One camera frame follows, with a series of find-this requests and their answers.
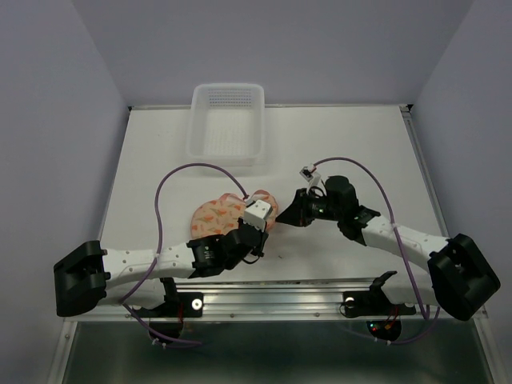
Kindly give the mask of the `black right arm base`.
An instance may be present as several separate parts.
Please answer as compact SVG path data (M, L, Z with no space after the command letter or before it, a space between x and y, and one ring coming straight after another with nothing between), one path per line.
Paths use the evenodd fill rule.
M384 294L382 288L396 271L387 271L375 278L367 290L352 290L343 293L339 304L339 313L348 319L370 317L366 327L370 336L378 342L401 344L398 338L402 332L401 315L416 314L413 306L404 303L393 304Z

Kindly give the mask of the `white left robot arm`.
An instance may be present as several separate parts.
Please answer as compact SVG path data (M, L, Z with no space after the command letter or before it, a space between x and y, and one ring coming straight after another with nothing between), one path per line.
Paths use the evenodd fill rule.
M131 292L140 281L208 278L235 268L247 255L262 256L268 233L243 220L228 234L211 235L155 250L101 248L98 240L81 244L54 265L56 313L61 318L85 314L98 305L121 302L172 314L178 296L165 287L152 294Z

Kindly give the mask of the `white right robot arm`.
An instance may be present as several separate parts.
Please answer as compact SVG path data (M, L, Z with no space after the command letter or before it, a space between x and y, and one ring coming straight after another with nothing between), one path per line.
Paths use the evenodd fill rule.
M388 314L395 306L403 313L406 305L424 304L467 321L501 287L471 237L444 238L393 224L360 204L354 186L344 176L329 177L323 194L316 194L313 187L296 190L292 203L276 218L296 227L307 227L316 219L336 222L349 240L407 259L425 272L412 278L394 270L385 272L367 290L348 295L348 317Z

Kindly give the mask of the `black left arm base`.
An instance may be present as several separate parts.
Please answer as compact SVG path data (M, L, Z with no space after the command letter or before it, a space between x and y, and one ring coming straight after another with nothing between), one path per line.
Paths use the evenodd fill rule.
M186 318L201 318L204 294L179 292L172 278L160 280L164 288L163 303L153 309L135 309L125 305L132 318L148 332L154 346L168 349L191 349L202 346L200 341L182 338Z

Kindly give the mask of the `orange floral round laundry bag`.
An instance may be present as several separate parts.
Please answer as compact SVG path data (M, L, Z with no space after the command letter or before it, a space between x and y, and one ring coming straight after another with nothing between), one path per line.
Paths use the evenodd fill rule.
M272 207L270 216L266 219L266 231L270 232L275 226L279 213L276 198L266 190L256 190L249 202L262 200ZM192 215L190 222L190 238L198 239L211 235L226 235L239 227L247 202L236 194L226 193L219 198L209 200L200 205Z

